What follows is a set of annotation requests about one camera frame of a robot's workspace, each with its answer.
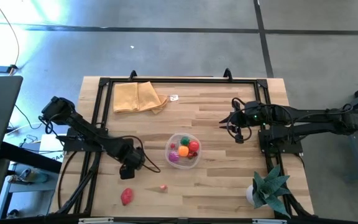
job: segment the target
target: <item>yellow cloth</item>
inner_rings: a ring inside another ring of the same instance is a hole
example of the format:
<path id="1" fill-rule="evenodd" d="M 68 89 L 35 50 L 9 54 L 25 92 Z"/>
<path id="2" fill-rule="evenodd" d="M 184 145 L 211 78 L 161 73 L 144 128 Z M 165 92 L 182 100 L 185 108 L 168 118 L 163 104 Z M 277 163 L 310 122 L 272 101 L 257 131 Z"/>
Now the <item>yellow cloth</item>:
<path id="1" fill-rule="evenodd" d="M 168 97 L 157 95 L 150 82 L 115 84 L 114 86 L 114 113 L 152 110 L 157 114 L 163 110 L 167 102 Z"/>

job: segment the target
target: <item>wooden tabletop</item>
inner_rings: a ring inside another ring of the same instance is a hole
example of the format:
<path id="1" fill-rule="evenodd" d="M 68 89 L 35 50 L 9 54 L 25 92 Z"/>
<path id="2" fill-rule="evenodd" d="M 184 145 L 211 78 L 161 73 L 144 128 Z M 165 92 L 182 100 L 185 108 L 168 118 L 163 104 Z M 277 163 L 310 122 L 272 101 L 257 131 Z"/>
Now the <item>wooden tabletop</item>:
<path id="1" fill-rule="evenodd" d="M 84 77 L 77 111 L 91 121 L 100 77 Z M 284 81 L 270 78 L 268 89 L 272 103 L 288 105 Z M 145 147 L 146 154 L 160 168 L 156 174 L 147 169 L 135 172 L 135 178 L 121 180 L 120 163 L 102 155 L 92 216 L 114 217 L 208 217 L 208 218 L 272 218 L 269 207 L 254 210 L 246 200 L 246 188 L 252 184 L 254 171 L 266 175 L 264 156 L 260 153 L 257 134 L 244 144 L 236 144 L 218 122 L 232 111 L 231 99 L 255 100 L 254 87 L 249 84 L 210 83 L 152 83 L 163 95 L 178 95 L 159 114 L 151 111 L 132 114 L 112 113 L 109 109 L 107 128 L 111 136 L 135 135 Z M 104 105 L 106 90 L 101 105 Z M 99 112 L 99 121 L 103 107 Z M 259 128 L 252 128 L 256 133 Z M 175 133 L 189 133 L 202 144 L 198 165 L 190 170 L 172 167 L 164 156 L 168 139 Z M 62 182 L 62 203 L 70 197 L 80 179 L 84 153 L 79 152 L 68 165 Z M 299 158 L 283 154 L 285 173 L 291 177 L 288 188 L 306 211 L 313 213 L 305 171 Z M 160 185 L 168 190 L 162 192 Z M 134 200 L 121 203 L 125 188 L 134 190 Z M 55 194 L 51 212 L 57 210 Z"/>

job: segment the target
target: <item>concrete floor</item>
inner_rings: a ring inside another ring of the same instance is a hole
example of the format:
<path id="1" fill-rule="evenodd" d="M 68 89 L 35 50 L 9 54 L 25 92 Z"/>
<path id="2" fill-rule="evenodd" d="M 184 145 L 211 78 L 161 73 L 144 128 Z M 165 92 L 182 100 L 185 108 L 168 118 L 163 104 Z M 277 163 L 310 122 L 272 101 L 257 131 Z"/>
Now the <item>concrete floor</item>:
<path id="1" fill-rule="evenodd" d="M 252 0 L 0 0 L 0 6 L 11 22 L 27 24 L 257 28 Z M 358 1 L 260 0 L 260 6 L 266 29 L 358 30 Z M 220 77 L 229 67 L 235 77 L 266 77 L 259 34 L 16 32 L 17 75 L 24 77 L 17 104 L 32 121 L 54 95 L 76 101 L 85 75 Z M 292 106 L 337 108 L 358 90 L 358 35 L 267 35 L 267 44 Z M 15 56 L 11 31 L 0 26 L 0 65 Z M 25 119 L 14 111 L 12 122 Z M 10 141 L 29 133 L 41 135 L 24 130 Z M 344 181 L 354 170 L 347 139 L 317 134 L 302 145 L 315 214 L 358 221 L 358 181 Z"/>

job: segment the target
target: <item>black metal clamp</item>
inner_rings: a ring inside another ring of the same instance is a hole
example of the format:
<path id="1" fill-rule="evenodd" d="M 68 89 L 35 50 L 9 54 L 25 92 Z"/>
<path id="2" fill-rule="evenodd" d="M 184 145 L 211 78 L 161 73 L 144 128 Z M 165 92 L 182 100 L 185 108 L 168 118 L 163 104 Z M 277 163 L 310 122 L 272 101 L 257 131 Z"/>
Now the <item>black metal clamp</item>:
<path id="1" fill-rule="evenodd" d="M 135 70 L 131 71 L 128 81 L 130 81 L 130 82 L 133 81 L 134 77 L 136 77 L 136 76 L 137 76 L 136 71 Z"/>
<path id="2" fill-rule="evenodd" d="M 225 69 L 225 71 L 223 73 L 223 78 L 227 78 L 229 80 L 229 82 L 233 82 L 233 76 L 231 75 L 229 68 Z"/>

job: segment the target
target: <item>black cable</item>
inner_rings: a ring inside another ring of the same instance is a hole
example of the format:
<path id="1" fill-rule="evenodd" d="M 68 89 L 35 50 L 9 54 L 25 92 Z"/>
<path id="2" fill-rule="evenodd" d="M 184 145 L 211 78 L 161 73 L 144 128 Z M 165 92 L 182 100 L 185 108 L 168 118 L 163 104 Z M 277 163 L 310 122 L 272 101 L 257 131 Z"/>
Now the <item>black cable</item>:
<path id="1" fill-rule="evenodd" d="M 27 120 L 27 122 L 29 123 L 29 126 L 30 126 L 30 128 L 31 129 L 39 129 L 40 127 L 41 127 L 41 125 L 42 124 L 40 124 L 38 127 L 33 127 L 33 126 L 31 126 L 31 122 L 30 122 L 30 120 L 29 120 L 29 118 L 23 113 L 23 111 L 22 110 L 20 110 L 20 108 L 17 106 L 17 105 L 15 105 L 15 107 L 20 111 L 20 113 L 22 113 L 23 114 L 23 116 L 25 117 L 25 119 Z"/>
<path id="2" fill-rule="evenodd" d="M 60 141 L 60 144 L 64 147 L 64 143 L 62 142 L 62 140 L 59 139 L 59 136 L 57 135 L 57 133 L 53 130 L 53 124 L 51 122 L 52 118 L 55 118 L 56 116 L 59 116 L 60 114 L 55 114 L 53 115 L 48 122 L 45 122 L 44 119 L 42 119 L 41 116 L 38 116 L 38 119 L 41 121 L 42 124 L 45 125 L 45 133 L 50 134 L 50 133 L 54 133 L 56 135 L 56 138 Z"/>
<path id="3" fill-rule="evenodd" d="M 17 44 L 17 55 L 16 55 L 16 60 L 15 60 L 15 63 L 14 65 L 17 64 L 17 60 L 19 59 L 19 52 L 20 52 L 20 47 L 19 47 L 19 41 L 17 39 L 17 36 L 16 36 L 16 33 L 15 33 L 15 30 L 13 29 L 11 23 L 9 22 L 9 20 L 7 19 L 7 17 L 5 16 L 5 13 L 2 11 L 2 9 L 0 8 L 0 12 L 1 14 L 4 16 L 6 22 L 8 23 L 9 27 L 11 28 L 12 32 L 13 32 L 13 35 L 15 36 L 15 39 L 16 39 L 16 44 Z"/>
<path id="4" fill-rule="evenodd" d="M 19 144 L 19 147 L 22 148 L 22 149 L 25 149 L 27 151 L 30 151 L 30 152 L 46 152 L 46 153 L 52 153 L 52 152 L 63 152 L 63 150 L 56 150 L 56 151 L 38 151 L 38 150 L 32 150 L 32 149 L 26 149 L 26 148 L 23 148 L 23 145 L 24 143 L 26 142 L 27 139 L 23 139 L 23 142 Z"/>
<path id="5" fill-rule="evenodd" d="M 227 133 L 229 133 L 229 135 L 230 135 L 232 138 L 234 138 L 235 140 L 238 140 L 238 141 L 246 141 L 246 140 L 250 139 L 251 136 L 252 136 L 252 130 L 251 130 L 251 128 L 250 128 L 249 126 L 247 126 L 248 131 L 249 131 L 248 137 L 246 137 L 245 139 L 239 139 L 239 138 L 235 137 L 235 136 L 230 132 L 229 123 L 231 122 L 231 119 L 233 118 L 234 115 L 236 115 L 237 113 L 239 113 L 239 112 L 241 112 L 241 111 L 245 111 L 246 109 L 249 109 L 249 108 L 244 108 L 244 109 L 241 109 L 241 110 L 238 110 L 238 111 L 234 112 L 232 115 L 230 115 L 230 117 L 229 117 L 229 119 L 228 119 L 228 121 L 227 121 L 227 123 L 226 123 Z"/>
<path id="6" fill-rule="evenodd" d="M 143 152 L 144 157 L 146 157 L 146 159 L 147 159 L 157 170 L 151 169 L 150 167 L 146 166 L 145 164 L 143 164 L 143 166 L 144 166 L 146 169 L 148 169 L 148 170 L 150 170 L 150 171 L 152 171 L 152 172 L 154 172 L 154 173 L 159 173 L 159 172 L 161 172 L 160 168 L 159 168 L 157 165 L 155 165 L 155 163 L 152 162 L 152 161 L 149 159 L 149 157 L 146 155 L 146 153 L 145 153 L 145 151 L 144 151 L 144 148 L 143 148 L 143 142 L 142 142 L 142 140 L 140 140 L 140 139 L 139 139 L 138 137 L 136 137 L 136 136 L 131 136 L 131 135 L 119 136 L 119 137 L 116 137 L 116 138 L 134 138 L 134 139 L 137 139 L 137 140 L 140 142 L 140 148 L 142 149 L 142 152 Z"/>
<path id="7" fill-rule="evenodd" d="M 234 97 L 233 99 L 231 99 L 231 105 L 234 106 L 234 100 L 240 101 L 240 103 L 242 105 L 245 105 L 246 103 L 244 103 L 240 98 L 238 97 Z"/>
<path id="8" fill-rule="evenodd" d="M 33 143 L 33 142 L 35 142 L 35 141 L 38 141 L 38 138 L 37 138 L 36 136 L 31 135 L 31 134 L 28 134 L 28 135 L 26 135 L 25 137 L 31 140 L 30 143 Z"/>
<path id="9" fill-rule="evenodd" d="M 302 162 L 303 168 L 305 168 L 305 162 L 303 162 L 302 157 L 301 157 L 298 153 L 294 153 L 294 155 L 295 155 L 296 157 L 299 157 L 299 159 L 300 159 L 301 162 Z"/>
<path id="10" fill-rule="evenodd" d="M 59 184 L 57 187 L 57 207 L 59 208 L 59 210 L 62 208 L 62 200 L 60 198 L 60 189 L 62 187 L 63 176 L 65 175 L 67 165 L 70 163 L 70 161 L 73 159 L 73 157 L 76 153 L 77 152 L 75 151 L 75 152 L 73 152 L 73 154 L 70 155 L 70 157 L 67 159 L 65 166 L 63 167 L 62 174 L 60 174 Z"/>

